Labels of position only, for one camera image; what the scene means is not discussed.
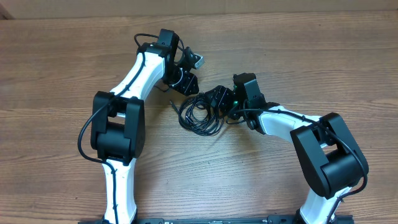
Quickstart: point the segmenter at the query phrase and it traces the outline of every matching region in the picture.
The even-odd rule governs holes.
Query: black cable
[[[131,85],[134,83],[134,81],[136,81],[136,79],[138,78],[139,74],[141,73],[142,69],[145,66],[145,54],[142,53],[142,63],[141,66],[139,67],[138,72],[136,73],[136,75],[134,76],[134,78],[132,78],[132,80],[124,87],[124,89],[118,93],[117,95],[115,95],[114,97],[112,97],[107,104],[104,104],[102,107],[100,107],[97,111],[95,111],[95,113],[93,113],[90,118],[87,119],[85,125],[83,125],[82,129],[80,130],[80,134],[79,137],[77,139],[77,148],[79,150],[79,153],[81,156],[83,156],[83,158],[92,161],[92,162],[97,162],[100,164],[105,164],[107,165],[110,169],[111,169],[111,173],[112,173],[112,179],[113,179],[113,210],[114,210],[114,217],[115,217],[115,222],[116,224],[119,224],[119,220],[118,220],[118,209],[117,209],[117,204],[116,204],[116,171],[114,169],[114,167],[112,166],[112,164],[106,162],[105,160],[100,160],[100,159],[95,159],[92,157],[87,156],[84,152],[83,149],[81,148],[81,140],[83,139],[83,135],[88,127],[88,125],[90,125],[90,123],[93,121],[93,119],[95,118],[95,116],[102,111],[104,108],[106,108],[107,106],[109,106],[115,99],[117,99],[118,97],[120,97],[121,95],[123,95],[123,93],[125,93],[130,87]]]
[[[156,35],[152,35],[152,34],[136,34],[134,35],[134,41],[136,42],[138,47],[141,47],[141,44],[138,42],[137,37],[153,37],[153,38],[159,38],[159,36]],[[182,42],[182,39],[179,39],[181,46],[177,46],[178,49],[180,49],[181,51],[184,51],[185,47],[184,47],[184,43]]]
[[[159,87],[159,86],[157,86],[157,85],[154,85],[154,87],[155,87],[156,89],[158,89],[158,90],[164,92],[164,93],[167,93],[167,92],[170,90],[170,87],[169,87],[169,86],[167,87],[166,90],[161,89],[161,87]]]
[[[232,123],[229,123],[228,121],[229,121],[229,118],[227,118],[227,119],[225,120],[225,123],[226,123],[226,124],[241,124],[241,123],[246,122],[245,120],[241,120],[241,121],[237,121],[237,122],[232,122]]]
[[[308,119],[308,118],[306,118],[304,115],[303,115],[303,116],[300,116],[300,115],[297,115],[297,114],[295,114],[295,113],[293,113],[293,112],[282,111],[282,110],[243,109],[243,110],[232,111],[232,114],[236,114],[236,113],[240,113],[240,112],[244,112],[244,113],[245,113],[245,112],[247,112],[247,111],[250,111],[250,112],[282,113],[282,114],[287,114],[287,115],[292,116],[292,117],[297,118],[297,119],[301,119],[302,121],[306,121],[306,122],[312,123],[312,124],[318,126],[320,129],[324,130],[326,133],[328,133],[328,134],[330,135],[330,137],[331,137],[332,139],[334,139],[336,142],[342,144],[343,147],[346,148],[346,149],[349,151],[349,153],[355,158],[356,162],[358,163],[359,167],[361,168],[361,172],[362,172],[362,175],[363,175],[363,183],[362,183],[362,185],[361,185],[358,189],[353,190],[353,191],[351,191],[351,192],[347,192],[347,193],[345,193],[345,194],[340,195],[339,197],[337,197],[337,200],[336,200],[336,202],[334,203],[333,208],[330,210],[329,215],[328,215],[328,217],[327,217],[327,219],[326,219],[326,223],[329,223],[329,222],[330,222],[331,216],[332,216],[332,215],[334,214],[334,212],[336,211],[338,204],[339,204],[340,202],[344,202],[344,201],[343,201],[343,198],[345,198],[345,197],[347,197],[347,196],[350,196],[350,195],[358,194],[358,193],[360,193],[363,189],[365,189],[366,185],[368,184],[368,175],[366,174],[365,168],[364,168],[362,162],[359,160],[358,156],[357,156],[356,153],[352,150],[352,148],[350,148],[343,140],[341,140],[340,137],[338,137],[333,131],[331,131],[330,129],[328,129],[327,127],[325,127],[324,125],[322,125],[321,123],[319,123],[319,122],[317,122],[317,121],[313,121],[313,120],[311,120],[311,119]]]
[[[180,106],[180,109],[170,100],[175,112],[178,114],[180,125],[201,136],[211,136],[218,133],[223,127],[224,117],[220,116],[220,112],[214,106],[210,105],[210,100],[204,93],[186,99]],[[206,110],[207,115],[203,119],[198,119],[193,114],[194,109]]]

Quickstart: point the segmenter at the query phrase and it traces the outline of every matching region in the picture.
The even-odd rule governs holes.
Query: table surface
[[[94,94],[134,64],[133,35],[161,28],[205,57],[193,71],[201,91],[254,72],[269,101],[342,115],[370,172],[338,213],[397,221],[398,11],[384,11],[0,21],[0,223],[103,215],[102,167],[79,155],[76,138]],[[169,99],[184,97],[153,89],[145,104],[140,218],[263,217],[303,204],[309,187],[293,145],[245,124],[197,136],[179,126]],[[83,147],[95,156],[88,136]]]

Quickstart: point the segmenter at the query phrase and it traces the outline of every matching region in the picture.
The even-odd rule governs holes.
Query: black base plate
[[[162,218],[138,219],[137,224],[294,224],[294,215],[270,215],[264,218],[205,218],[163,220]],[[352,215],[337,215],[333,224],[354,224]]]

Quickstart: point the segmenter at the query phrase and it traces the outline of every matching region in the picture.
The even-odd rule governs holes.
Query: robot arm
[[[190,69],[198,69],[204,62],[203,57],[187,47],[176,65],[178,42],[177,34],[162,29],[156,43],[144,43],[138,48],[136,63],[124,80],[109,93],[99,91],[94,97],[93,114],[100,111],[93,117],[91,147],[106,161],[103,167],[107,207],[103,223],[130,224],[136,217],[134,166],[144,147],[144,101],[152,87],[161,79],[184,95],[199,91],[197,78]],[[115,116],[125,118],[125,123],[108,121],[108,117]]]
[[[249,128],[280,137],[295,146],[304,177],[311,188],[306,202],[297,211],[297,223],[326,223],[330,212],[335,211],[333,207],[338,197],[348,193],[362,178],[360,164],[366,174],[369,172],[368,163],[343,118],[336,113],[322,117],[307,116],[289,111],[277,103],[267,103],[252,73],[234,76],[234,96],[233,100],[241,105],[235,111],[241,110],[242,113],[246,109],[243,116]],[[221,98],[221,101],[225,104],[228,99]],[[250,112],[250,109],[255,111],[259,108],[263,109],[259,113]],[[234,108],[229,116],[239,118]],[[320,125],[349,145],[360,162]],[[337,149],[325,155],[322,148],[332,145]]]

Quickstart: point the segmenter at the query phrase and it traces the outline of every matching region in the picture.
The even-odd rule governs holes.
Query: black bracket
[[[217,86],[206,92],[205,96],[208,98],[210,106],[215,110],[220,110],[223,116],[233,107],[234,93],[224,86]]]
[[[320,122],[350,146],[368,173],[368,162],[343,118],[336,113],[330,113],[322,117]],[[361,168],[354,156],[318,126],[302,126],[291,131],[290,135],[305,180],[317,195],[329,199],[337,191],[355,186],[362,178]],[[336,144],[337,150],[325,155],[321,148],[324,143],[329,146]]]
[[[254,73],[234,75],[235,100],[241,105],[238,109],[267,109],[269,107],[264,94],[260,92],[259,84]],[[264,134],[259,125],[259,113],[244,112],[244,119],[251,130]]]
[[[191,68],[198,68],[203,57],[194,54],[189,47],[184,49],[182,60],[176,65],[175,54],[180,37],[172,30],[160,30],[159,38],[154,43],[143,43],[137,52],[150,52],[165,59],[163,83],[171,89],[189,96],[199,92],[198,78],[190,73]]]
[[[107,105],[113,93],[97,92],[93,100],[93,113]],[[124,113],[124,124],[108,121]],[[145,142],[144,101],[136,97],[119,97],[93,118],[91,127],[91,147],[97,150],[100,159],[112,157],[127,166],[132,158],[138,158]]]

